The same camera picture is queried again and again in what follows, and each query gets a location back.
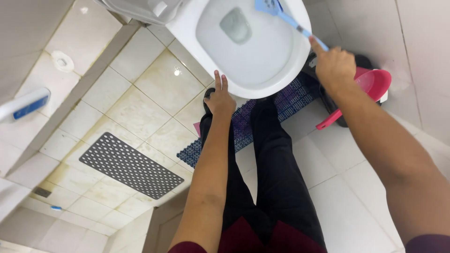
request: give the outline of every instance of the black pants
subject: black pants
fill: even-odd
[[[211,122],[212,115],[203,116],[200,123],[202,146]],[[291,137],[281,127],[273,102],[267,100],[256,104],[252,110],[251,124],[258,173],[256,205],[236,163],[231,124],[223,231],[243,216],[266,244],[276,222],[282,221],[325,248],[314,205],[292,152]]]

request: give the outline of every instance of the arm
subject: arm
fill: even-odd
[[[318,55],[317,75],[339,106],[368,162],[386,188],[392,219],[404,244],[419,235],[450,235],[450,184],[430,155],[354,82],[354,56],[340,48]]]
[[[189,189],[183,217],[170,248],[181,242],[194,242],[208,253],[219,248],[228,178],[228,133],[236,102],[228,94],[228,82],[218,71],[216,92],[205,99],[213,113],[211,128]]]

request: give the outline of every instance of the maroon shirt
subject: maroon shirt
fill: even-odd
[[[449,253],[450,236],[422,235],[412,239],[405,247],[406,253]],[[264,246],[244,217],[240,217],[222,233],[218,253],[253,252],[305,252],[325,253],[326,250],[295,228],[278,221],[272,238]],[[198,244],[183,242],[175,245],[169,253],[206,253]]]

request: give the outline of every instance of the hand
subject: hand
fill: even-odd
[[[335,47],[329,52],[325,52],[314,37],[311,36],[309,40],[312,49],[317,54],[315,73],[329,93],[335,92],[342,85],[355,84],[356,63],[353,54],[341,50],[341,47]]]
[[[205,98],[205,103],[213,115],[229,115],[236,111],[236,101],[228,93],[228,80],[225,75],[221,77],[219,71],[214,71],[216,76],[216,91],[211,93],[210,98]]]

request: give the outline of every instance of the blue and white brush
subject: blue and white brush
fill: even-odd
[[[288,24],[293,26],[297,31],[299,31],[301,34],[303,34],[306,38],[309,38],[312,35],[312,33],[306,29],[303,29],[301,25],[295,21],[292,17],[284,13],[283,8],[281,7],[281,4],[278,0],[255,0],[255,9],[257,11],[262,11],[271,14],[272,16],[279,16],[284,21],[286,21]],[[322,48],[325,51],[329,51],[330,48],[328,48],[325,43],[323,43],[321,40],[319,40],[316,36],[314,38],[317,40],[317,42],[322,46]]]

